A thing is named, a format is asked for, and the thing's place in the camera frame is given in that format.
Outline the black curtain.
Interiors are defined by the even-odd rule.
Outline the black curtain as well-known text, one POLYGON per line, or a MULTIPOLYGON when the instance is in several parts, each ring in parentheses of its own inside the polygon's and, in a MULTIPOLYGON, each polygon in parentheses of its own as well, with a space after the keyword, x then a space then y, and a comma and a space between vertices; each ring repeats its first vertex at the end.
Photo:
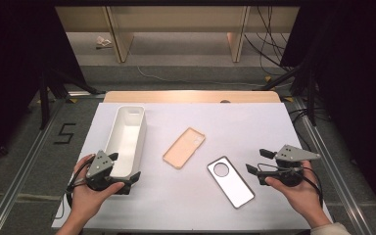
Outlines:
POLYGON ((329 114, 376 195, 376 0, 297 0, 284 63, 295 66, 315 35, 335 25, 315 53, 317 84, 329 114))
POLYGON ((56 11, 58 0, 0 0, 0 147, 46 83, 64 97, 66 83, 86 88, 56 11))

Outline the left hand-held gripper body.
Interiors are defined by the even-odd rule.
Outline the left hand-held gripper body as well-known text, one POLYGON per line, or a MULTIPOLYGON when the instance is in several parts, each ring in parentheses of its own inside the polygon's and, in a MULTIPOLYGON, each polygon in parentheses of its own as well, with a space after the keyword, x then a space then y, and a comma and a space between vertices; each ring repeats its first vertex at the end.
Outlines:
POLYGON ((94 157, 87 170, 85 182, 94 191, 104 191, 117 182, 122 182, 124 186, 117 191, 117 195, 128 195, 130 193, 130 181, 115 179, 111 177, 115 161, 112 161, 103 151, 99 151, 94 157))

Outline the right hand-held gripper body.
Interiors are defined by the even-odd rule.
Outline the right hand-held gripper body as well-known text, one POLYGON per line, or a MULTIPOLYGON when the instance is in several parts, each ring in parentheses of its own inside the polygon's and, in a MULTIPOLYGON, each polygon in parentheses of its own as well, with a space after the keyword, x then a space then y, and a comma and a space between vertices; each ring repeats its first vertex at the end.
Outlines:
POLYGON ((274 171, 263 171, 258 168, 257 178, 261 185, 266 185, 265 178, 273 177, 288 187, 295 187, 303 181, 304 168, 302 161, 319 160, 321 156, 313 152, 291 145, 284 145, 276 152, 274 171))

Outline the black tripod stand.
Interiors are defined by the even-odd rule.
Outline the black tripod stand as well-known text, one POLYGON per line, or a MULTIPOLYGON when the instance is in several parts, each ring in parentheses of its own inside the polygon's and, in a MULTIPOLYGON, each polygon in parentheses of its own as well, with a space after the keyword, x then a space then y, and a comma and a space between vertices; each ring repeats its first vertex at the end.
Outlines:
POLYGON ((295 68, 282 74, 280 77, 269 81, 267 84, 258 87, 257 91, 269 91, 280 83, 293 78, 290 92, 293 96, 302 95, 305 91, 306 93, 306 108, 307 116, 312 125, 316 125, 314 117, 314 95, 315 95, 315 78, 314 72, 308 66, 300 64, 295 68))
POLYGON ((50 121, 50 102, 48 98, 48 90, 50 90, 57 99, 66 99, 69 96, 69 92, 65 87, 66 83, 72 83, 76 87, 81 88, 91 95, 105 94, 105 91, 89 86, 84 79, 75 78, 60 70, 45 70, 40 76, 39 83, 41 129, 44 129, 50 121))

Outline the aluminium floor rail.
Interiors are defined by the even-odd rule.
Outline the aluminium floor rail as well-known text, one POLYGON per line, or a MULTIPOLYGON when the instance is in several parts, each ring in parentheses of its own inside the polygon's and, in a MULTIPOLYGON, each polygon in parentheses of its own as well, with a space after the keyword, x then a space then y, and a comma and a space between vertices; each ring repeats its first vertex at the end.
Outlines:
POLYGON ((47 123, 38 131, 33 144, 28 150, 27 155, 24 157, 22 164, 11 181, 9 189, 3 194, 0 200, 0 231, 19 195, 19 192, 24 186, 27 176, 29 175, 36 159, 41 152, 43 145, 51 131, 53 122, 57 117, 60 109, 64 105, 65 101, 62 99, 54 102, 53 108, 50 110, 50 117, 47 123))
POLYGON ((326 147, 324 140, 322 139, 317 127, 312 124, 309 117, 304 118, 304 125, 310 136, 311 141, 314 144, 317 152, 322 156, 321 161, 328 172, 328 175, 334 185, 334 188, 345 208, 349 219, 352 222, 352 226, 357 235, 372 235, 372 230, 367 223, 365 215, 355 200, 355 197, 350 191, 348 184, 339 171, 337 165, 334 163, 333 158, 326 147))

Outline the white plastic storage box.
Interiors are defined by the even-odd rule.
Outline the white plastic storage box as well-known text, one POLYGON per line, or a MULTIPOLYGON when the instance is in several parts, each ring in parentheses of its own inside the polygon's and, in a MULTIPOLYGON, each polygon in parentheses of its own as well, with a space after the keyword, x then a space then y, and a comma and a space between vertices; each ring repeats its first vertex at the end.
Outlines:
POLYGON ((105 148, 107 155, 118 153, 111 177, 130 181, 130 177, 140 171, 146 130, 147 123, 143 107, 121 106, 118 108, 105 148))

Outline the beige wooden shelf unit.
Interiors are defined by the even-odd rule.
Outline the beige wooden shelf unit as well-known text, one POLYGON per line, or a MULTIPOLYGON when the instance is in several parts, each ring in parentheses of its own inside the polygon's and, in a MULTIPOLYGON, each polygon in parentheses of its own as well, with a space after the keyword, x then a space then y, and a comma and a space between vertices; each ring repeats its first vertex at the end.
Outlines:
POLYGON ((292 31, 297 7, 58 7, 66 32, 107 32, 123 63, 135 32, 224 32, 232 61, 241 58, 247 32, 292 31))

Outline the crumpled white paper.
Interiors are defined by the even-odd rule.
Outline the crumpled white paper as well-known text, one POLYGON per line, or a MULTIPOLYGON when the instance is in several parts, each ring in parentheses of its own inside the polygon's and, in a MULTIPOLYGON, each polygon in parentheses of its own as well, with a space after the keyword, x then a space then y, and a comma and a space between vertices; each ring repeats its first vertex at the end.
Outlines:
POLYGON ((96 38, 96 48, 97 49, 104 49, 104 48, 111 48, 112 42, 109 39, 106 39, 102 36, 98 36, 96 38))

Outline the person's left hand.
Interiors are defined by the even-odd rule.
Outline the person's left hand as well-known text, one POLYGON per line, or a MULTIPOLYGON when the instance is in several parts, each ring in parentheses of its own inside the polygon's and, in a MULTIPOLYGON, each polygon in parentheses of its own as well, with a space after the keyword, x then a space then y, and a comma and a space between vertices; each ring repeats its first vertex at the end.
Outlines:
POLYGON ((83 227, 100 209, 105 200, 124 186, 117 182, 103 191, 94 191, 86 184, 75 186, 72 192, 72 207, 66 223, 83 227))

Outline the white table cover sheet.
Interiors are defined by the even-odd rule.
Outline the white table cover sheet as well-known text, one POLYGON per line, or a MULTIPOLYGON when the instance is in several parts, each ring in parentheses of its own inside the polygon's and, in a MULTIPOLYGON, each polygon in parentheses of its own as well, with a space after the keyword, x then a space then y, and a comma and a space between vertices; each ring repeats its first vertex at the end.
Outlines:
POLYGON ((259 150, 278 151, 299 139, 281 103, 148 104, 141 176, 127 196, 112 196, 87 228, 117 232, 261 232, 308 227, 285 197, 259 184, 248 165, 259 150), (180 169, 163 155, 192 127, 206 137, 180 169), (209 173, 209 163, 225 156, 255 196, 234 208, 209 173))

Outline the peach phone case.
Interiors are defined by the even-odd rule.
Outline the peach phone case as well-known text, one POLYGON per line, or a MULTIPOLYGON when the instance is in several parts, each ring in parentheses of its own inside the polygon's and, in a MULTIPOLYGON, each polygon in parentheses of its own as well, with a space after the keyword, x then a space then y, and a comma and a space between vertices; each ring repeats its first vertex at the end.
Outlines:
POLYGON ((188 127, 164 153, 163 160, 174 168, 181 169, 205 139, 205 134, 188 127))

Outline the person's right hand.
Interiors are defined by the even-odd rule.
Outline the person's right hand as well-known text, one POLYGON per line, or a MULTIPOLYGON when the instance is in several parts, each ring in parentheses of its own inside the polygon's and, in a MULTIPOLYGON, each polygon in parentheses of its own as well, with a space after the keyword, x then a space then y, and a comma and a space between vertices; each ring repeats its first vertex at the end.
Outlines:
POLYGON ((307 221, 312 229, 331 224, 323 207, 320 206, 316 190, 308 182, 302 181, 295 187, 285 186, 273 177, 266 177, 265 182, 281 192, 291 207, 307 221))

